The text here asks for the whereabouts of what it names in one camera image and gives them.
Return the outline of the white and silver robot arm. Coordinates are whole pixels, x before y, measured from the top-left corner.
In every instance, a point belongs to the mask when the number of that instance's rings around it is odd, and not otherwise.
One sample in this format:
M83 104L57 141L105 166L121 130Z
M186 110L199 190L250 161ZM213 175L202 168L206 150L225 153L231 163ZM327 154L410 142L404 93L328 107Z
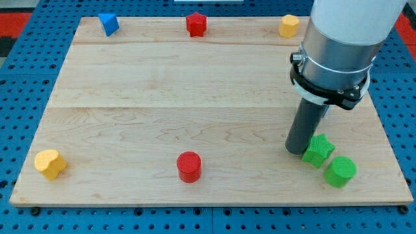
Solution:
M353 109L366 94L369 72L406 0L315 0L291 82L316 105Z

